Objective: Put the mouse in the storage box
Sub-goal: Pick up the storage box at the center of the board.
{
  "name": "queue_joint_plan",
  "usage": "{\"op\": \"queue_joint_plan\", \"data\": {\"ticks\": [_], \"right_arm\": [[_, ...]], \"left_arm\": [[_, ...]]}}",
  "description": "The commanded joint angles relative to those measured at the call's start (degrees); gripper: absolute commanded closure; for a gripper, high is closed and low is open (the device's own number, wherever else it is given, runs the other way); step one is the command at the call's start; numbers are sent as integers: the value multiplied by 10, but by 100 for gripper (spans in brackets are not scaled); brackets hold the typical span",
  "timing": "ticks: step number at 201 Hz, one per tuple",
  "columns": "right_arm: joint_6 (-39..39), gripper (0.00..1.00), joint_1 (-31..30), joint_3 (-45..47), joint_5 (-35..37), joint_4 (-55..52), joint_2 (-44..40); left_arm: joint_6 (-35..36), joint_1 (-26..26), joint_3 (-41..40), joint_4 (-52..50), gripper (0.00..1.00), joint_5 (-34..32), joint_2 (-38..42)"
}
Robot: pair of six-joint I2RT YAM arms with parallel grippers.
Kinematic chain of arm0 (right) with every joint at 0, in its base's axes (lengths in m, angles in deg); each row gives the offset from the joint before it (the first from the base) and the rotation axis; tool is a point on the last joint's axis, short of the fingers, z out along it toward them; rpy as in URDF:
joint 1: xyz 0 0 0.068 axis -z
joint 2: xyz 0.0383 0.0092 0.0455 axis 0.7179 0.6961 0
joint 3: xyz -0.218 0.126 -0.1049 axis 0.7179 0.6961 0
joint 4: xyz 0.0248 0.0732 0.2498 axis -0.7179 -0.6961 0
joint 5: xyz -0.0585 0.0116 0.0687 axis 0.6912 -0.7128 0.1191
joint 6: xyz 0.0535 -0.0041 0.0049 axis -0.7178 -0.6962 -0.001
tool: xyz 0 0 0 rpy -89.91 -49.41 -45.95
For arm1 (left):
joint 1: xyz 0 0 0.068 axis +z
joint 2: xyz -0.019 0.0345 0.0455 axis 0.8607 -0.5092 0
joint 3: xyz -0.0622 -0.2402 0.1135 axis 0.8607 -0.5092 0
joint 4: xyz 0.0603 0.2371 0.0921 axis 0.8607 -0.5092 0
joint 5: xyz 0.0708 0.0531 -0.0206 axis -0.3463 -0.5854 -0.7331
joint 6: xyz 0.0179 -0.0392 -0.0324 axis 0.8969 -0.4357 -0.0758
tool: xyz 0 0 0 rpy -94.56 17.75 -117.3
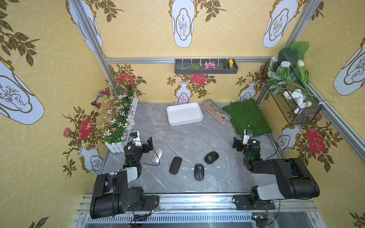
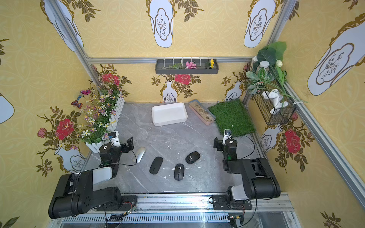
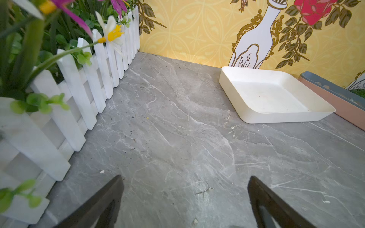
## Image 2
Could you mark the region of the silver white mouse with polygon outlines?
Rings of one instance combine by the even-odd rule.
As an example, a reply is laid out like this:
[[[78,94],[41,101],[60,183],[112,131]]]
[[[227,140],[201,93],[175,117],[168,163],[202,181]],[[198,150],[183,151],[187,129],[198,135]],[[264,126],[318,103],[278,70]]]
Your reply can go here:
[[[145,152],[146,152],[146,148],[145,147],[139,147],[137,149],[137,151],[135,152],[135,155],[136,155],[136,157],[135,157],[136,163],[140,163],[140,161],[141,161],[143,155],[145,154]]]

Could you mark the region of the rounded black mouse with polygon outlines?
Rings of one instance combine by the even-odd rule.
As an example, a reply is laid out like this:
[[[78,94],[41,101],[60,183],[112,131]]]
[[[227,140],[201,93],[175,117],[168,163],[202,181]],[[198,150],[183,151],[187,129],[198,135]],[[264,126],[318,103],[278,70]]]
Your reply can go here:
[[[194,151],[194,152],[191,152],[190,154],[188,154],[187,157],[185,158],[185,160],[188,164],[193,164],[197,160],[199,160],[200,157],[201,157],[201,155],[197,151]]]

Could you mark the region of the white storage box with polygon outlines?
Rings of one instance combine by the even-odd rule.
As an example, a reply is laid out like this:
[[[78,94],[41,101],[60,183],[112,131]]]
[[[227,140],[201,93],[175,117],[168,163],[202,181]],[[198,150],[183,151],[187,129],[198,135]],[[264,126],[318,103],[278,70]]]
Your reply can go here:
[[[177,124],[187,121],[188,114],[184,103],[164,104],[152,107],[152,120],[155,126]]]

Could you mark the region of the black mouse with wheel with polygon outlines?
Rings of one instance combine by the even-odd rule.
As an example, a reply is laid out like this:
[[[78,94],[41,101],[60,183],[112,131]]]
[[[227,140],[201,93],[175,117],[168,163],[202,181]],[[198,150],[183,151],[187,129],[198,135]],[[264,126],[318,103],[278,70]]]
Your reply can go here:
[[[185,170],[185,167],[183,164],[181,164],[181,163],[177,164],[174,169],[174,179],[177,181],[183,180],[184,170]]]

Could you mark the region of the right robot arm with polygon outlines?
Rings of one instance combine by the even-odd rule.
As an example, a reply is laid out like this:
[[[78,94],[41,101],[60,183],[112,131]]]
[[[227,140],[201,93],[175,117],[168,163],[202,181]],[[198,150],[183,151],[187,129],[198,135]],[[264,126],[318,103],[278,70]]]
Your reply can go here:
[[[241,184],[228,187],[223,199],[213,197],[219,203],[216,210],[252,209],[251,200],[271,200],[281,194],[280,185],[265,158],[237,158],[237,140],[214,139],[213,147],[223,154],[222,166],[229,174],[239,174]]]

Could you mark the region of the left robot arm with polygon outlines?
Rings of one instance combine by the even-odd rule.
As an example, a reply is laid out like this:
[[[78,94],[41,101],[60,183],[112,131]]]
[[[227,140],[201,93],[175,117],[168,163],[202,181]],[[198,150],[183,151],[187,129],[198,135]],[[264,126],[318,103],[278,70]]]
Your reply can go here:
[[[93,186],[116,177],[121,154],[134,149],[134,138],[114,146],[109,142],[100,148],[102,163],[97,169],[62,175],[51,199],[48,215],[51,219],[75,217],[92,208],[98,211],[123,211],[136,206],[137,196],[122,196],[118,187],[93,190]]]

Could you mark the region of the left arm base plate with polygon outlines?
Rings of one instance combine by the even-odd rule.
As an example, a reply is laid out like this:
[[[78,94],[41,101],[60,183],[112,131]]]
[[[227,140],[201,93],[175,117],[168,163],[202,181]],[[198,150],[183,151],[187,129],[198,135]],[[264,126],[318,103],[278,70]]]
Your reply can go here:
[[[136,195],[122,195],[114,201],[97,207],[97,211],[128,211],[137,204]]]

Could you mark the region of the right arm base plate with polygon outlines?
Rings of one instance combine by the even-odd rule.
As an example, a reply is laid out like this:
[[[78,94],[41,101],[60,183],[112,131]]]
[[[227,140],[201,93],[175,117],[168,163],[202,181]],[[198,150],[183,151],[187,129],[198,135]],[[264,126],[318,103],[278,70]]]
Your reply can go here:
[[[233,210],[245,211],[252,210],[252,203],[247,200],[231,200],[226,195],[213,195],[208,199],[208,202],[213,205],[215,211]]]

